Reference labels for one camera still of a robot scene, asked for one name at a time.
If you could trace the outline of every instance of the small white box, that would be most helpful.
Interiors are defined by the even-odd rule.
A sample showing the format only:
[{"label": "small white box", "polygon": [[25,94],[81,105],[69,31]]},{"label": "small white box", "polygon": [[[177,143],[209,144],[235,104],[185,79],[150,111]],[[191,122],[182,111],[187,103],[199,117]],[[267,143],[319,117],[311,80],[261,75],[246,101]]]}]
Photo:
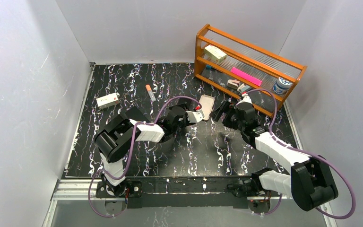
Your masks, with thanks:
[{"label": "small white box", "polygon": [[221,63],[227,56],[225,52],[212,45],[205,47],[204,52],[217,64]]},{"label": "small white box", "polygon": [[98,108],[100,110],[105,109],[109,106],[117,105],[120,103],[119,94],[112,93],[104,97],[96,98],[96,103],[98,104]]}]

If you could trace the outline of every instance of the wooden shelf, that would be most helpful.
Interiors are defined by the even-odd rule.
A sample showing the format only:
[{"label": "wooden shelf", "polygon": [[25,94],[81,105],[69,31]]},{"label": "wooden shelf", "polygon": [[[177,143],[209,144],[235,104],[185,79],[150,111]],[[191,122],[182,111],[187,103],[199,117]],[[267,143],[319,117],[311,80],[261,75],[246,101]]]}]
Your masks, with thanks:
[{"label": "wooden shelf", "polygon": [[[216,46],[228,55],[221,63],[217,64],[205,55],[204,48],[210,44]],[[269,90],[273,93],[278,102],[278,110],[300,81],[307,68],[306,66],[282,58],[233,35],[211,27],[209,24],[205,25],[197,33],[194,63],[194,75],[197,78],[222,90],[234,98],[240,98],[240,95],[235,89],[228,89],[225,87],[224,83],[220,85],[213,79],[203,76],[205,74],[204,69],[206,65],[223,73],[225,76],[222,77],[226,80],[236,79],[253,88],[264,88]],[[256,86],[232,73],[230,70],[233,67],[260,79],[262,81],[261,86]],[[278,95],[273,92],[273,86],[279,78],[284,78],[293,83],[284,95]],[[270,94],[266,91],[261,91],[261,93],[258,92],[259,95],[255,93],[252,94],[253,95],[250,95],[250,97],[254,107],[264,114],[272,116],[274,113],[274,101],[270,97]]]}]

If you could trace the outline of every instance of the black tabletop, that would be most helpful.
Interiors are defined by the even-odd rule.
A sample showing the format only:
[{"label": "black tabletop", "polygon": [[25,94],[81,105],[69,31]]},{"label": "black tabletop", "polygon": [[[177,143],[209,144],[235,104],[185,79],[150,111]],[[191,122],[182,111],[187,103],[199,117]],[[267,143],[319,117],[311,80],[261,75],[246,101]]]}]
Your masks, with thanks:
[{"label": "black tabletop", "polygon": [[[113,116],[133,106],[154,120],[159,109],[174,96],[199,100],[201,95],[209,95],[215,98],[215,108],[224,100],[236,102],[195,78],[193,68],[190,63],[95,66],[64,177],[91,177],[94,174],[102,163],[93,143],[95,133]],[[151,102],[146,84],[151,86],[156,101]],[[95,99],[114,92],[120,94],[121,103],[99,110]],[[270,118],[258,112],[258,121],[267,125]],[[277,112],[273,131],[280,139],[295,146],[284,108]],[[127,176],[247,175],[265,167],[283,171],[274,160],[245,143],[239,131],[211,119],[178,131],[173,140],[163,144],[136,143],[132,159]]]}]

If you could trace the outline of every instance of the white backdrop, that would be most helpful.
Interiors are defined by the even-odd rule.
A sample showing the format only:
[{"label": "white backdrop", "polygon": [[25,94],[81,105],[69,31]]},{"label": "white backdrop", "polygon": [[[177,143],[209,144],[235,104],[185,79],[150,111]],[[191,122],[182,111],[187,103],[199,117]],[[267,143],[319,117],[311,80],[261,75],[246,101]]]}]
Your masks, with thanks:
[{"label": "white backdrop", "polygon": [[89,61],[194,61],[207,23],[279,53],[303,0],[56,0]]},{"label": "white backdrop", "polygon": [[0,227],[42,225],[89,72],[55,0],[0,0]]},{"label": "white backdrop", "polygon": [[[308,65],[288,98],[304,148],[335,163],[356,192],[356,212],[337,224],[363,226],[363,1],[307,1],[281,55]],[[343,215],[351,199],[335,179],[331,206]]]}]

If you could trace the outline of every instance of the blue and white jar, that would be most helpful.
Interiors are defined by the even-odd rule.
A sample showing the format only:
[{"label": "blue and white jar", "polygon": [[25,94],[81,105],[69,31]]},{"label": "blue and white jar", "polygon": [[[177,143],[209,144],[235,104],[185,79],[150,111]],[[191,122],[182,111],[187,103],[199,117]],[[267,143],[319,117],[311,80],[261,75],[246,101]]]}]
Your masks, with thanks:
[{"label": "blue and white jar", "polygon": [[281,77],[276,81],[275,85],[273,86],[273,91],[278,95],[284,95],[292,86],[292,82],[285,80]]}]

